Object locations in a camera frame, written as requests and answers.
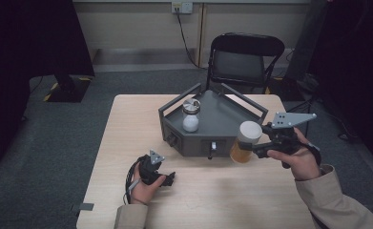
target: black cable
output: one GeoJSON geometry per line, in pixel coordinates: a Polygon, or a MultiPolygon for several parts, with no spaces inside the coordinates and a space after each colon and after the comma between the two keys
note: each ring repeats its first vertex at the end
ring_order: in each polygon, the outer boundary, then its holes
{"type": "Polygon", "coordinates": [[[290,62],[291,59],[289,59],[288,57],[289,57],[291,54],[293,54],[293,52],[294,52],[294,49],[291,49],[290,53],[288,53],[288,54],[286,55],[286,60],[287,60],[287,62],[290,62]]]}
{"type": "Polygon", "coordinates": [[[132,167],[130,167],[130,170],[129,172],[127,173],[127,177],[126,177],[126,185],[125,185],[125,190],[124,190],[124,196],[123,196],[123,202],[124,204],[126,204],[126,201],[124,201],[124,197],[127,198],[127,202],[130,203],[132,197],[131,197],[131,194],[129,192],[129,188],[130,188],[130,185],[132,185],[132,179],[133,179],[133,175],[135,173],[135,166],[136,164],[142,159],[142,157],[139,157],[138,160],[132,165],[132,167]]]}
{"type": "Polygon", "coordinates": [[[41,76],[40,82],[38,82],[38,84],[31,90],[31,94],[37,89],[38,86],[40,86],[41,82],[43,81],[43,77],[44,77],[44,75],[41,76]]]}
{"type": "Polygon", "coordinates": [[[278,73],[278,74],[276,74],[276,75],[271,75],[270,77],[272,77],[272,78],[278,78],[278,77],[280,77],[284,72],[285,72],[285,70],[281,70],[280,73],[278,73]]]}
{"type": "MultiPolygon", "coordinates": [[[[287,113],[290,113],[290,112],[294,112],[296,111],[298,108],[301,108],[301,109],[307,109],[307,111],[310,111],[310,107],[314,108],[315,110],[321,112],[321,113],[324,113],[325,115],[328,115],[330,117],[333,117],[335,118],[343,127],[344,131],[352,138],[358,138],[357,135],[354,135],[352,133],[349,132],[349,130],[347,129],[347,127],[344,125],[344,122],[339,119],[338,117],[336,116],[333,116],[332,114],[328,113],[328,112],[325,112],[325,111],[322,111],[320,109],[318,109],[317,107],[313,106],[313,101],[312,102],[308,102],[308,101],[305,101],[303,103],[301,103],[299,106],[296,106],[290,110],[287,111],[287,113]]],[[[342,140],[346,140],[342,135],[338,135],[338,138],[342,139],[342,140]]]]}
{"type": "Polygon", "coordinates": [[[187,57],[189,58],[190,62],[193,65],[195,65],[195,67],[197,67],[198,69],[205,69],[206,70],[207,68],[201,68],[197,64],[195,64],[195,61],[193,60],[192,56],[190,55],[190,52],[189,52],[189,50],[187,48],[187,45],[186,45],[186,40],[185,40],[185,36],[184,36],[184,33],[183,33],[183,28],[182,28],[182,23],[180,22],[179,9],[176,8],[175,12],[176,12],[177,21],[179,22],[179,25],[180,25],[180,32],[182,34],[183,44],[185,46],[187,57]]]}

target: dark curtain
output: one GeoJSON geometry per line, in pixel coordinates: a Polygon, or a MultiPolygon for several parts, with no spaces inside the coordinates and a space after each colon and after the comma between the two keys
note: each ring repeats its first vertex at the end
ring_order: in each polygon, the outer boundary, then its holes
{"type": "Polygon", "coordinates": [[[94,75],[72,0],[0,0],[0,158],[35,76],[94,75]]]}
{"type": "Polygon", "coordinates": [[[373,154],[373,0],[332,6],[312,70],[323,85],[324,104],[373,154]]]}

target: handheld controller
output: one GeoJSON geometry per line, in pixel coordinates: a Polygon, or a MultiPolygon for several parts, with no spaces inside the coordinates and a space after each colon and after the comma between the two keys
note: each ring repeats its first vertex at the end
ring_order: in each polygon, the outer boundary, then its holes
{"type": "MultiPolygon", "coordinates": [[[[294,113],[276,113],[273,122],[261,125],[264,134],[269,136],[270,142],[253,145],[250,143],[239,142],[238,146],[243,150],[253,151],[258,158],[269,157],[267,151],[276,150],[288,155],[294,154],[300,147],[307,148],[315,157],[317,164],[321,164],[320,148],[308,143],[299,141],[294,127],[303,122],[316,118],[315,114],[294,114],[294,113]]],[[[286,163],[282,163],[283,168],[290,168],[286,163]]]]}
{"type": "MultiPolygon", "coordinates": [[[[159,174],[157,170],[164,159],[164,156],[157,154],[153,150],[150,150],[149,156],[145,155],[140,157],[139,173],[144,183],[150,185],[154,183],[160,176],[162,176],[162,174],[159,174]]],[[[172,183],[174,183],[175,172],[165,176],[165,181],[161,186],[172,186],[172,183]]]]}

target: person's right hand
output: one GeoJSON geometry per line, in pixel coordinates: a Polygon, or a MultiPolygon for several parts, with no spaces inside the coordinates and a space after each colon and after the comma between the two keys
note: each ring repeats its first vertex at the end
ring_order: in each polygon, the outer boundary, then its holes
{"type": "MultiPolygon", "coordinates": [[[[304,144],[309,142],[299,129],[294,128],[294,130],[300,142],[304,144]]],[[[308,180],[321,176],[320,167],[317,165],[314,156],[305,147],[301,147],[291,156],[274,150],[269,150],[267,155],[273,159],[289,164],[291,172],[296,180],[308,180]]]]}

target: sleeve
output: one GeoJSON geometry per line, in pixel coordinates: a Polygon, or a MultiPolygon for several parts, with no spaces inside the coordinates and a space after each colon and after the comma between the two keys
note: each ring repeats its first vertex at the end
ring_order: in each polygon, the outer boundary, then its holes
{"type": "Polygon", "coordinates": [[[114,229],[143,229],[148,207],[142,204],[123,205],[117,209],[114,229]]]}
{"type": "Polygon", "coordinates": [[[325,175],[296,181],[299,195],[312,215],[328,228],[373,228],[373,214],[355,199],[345,196],[335,169],[322,165],[325,175]]]}

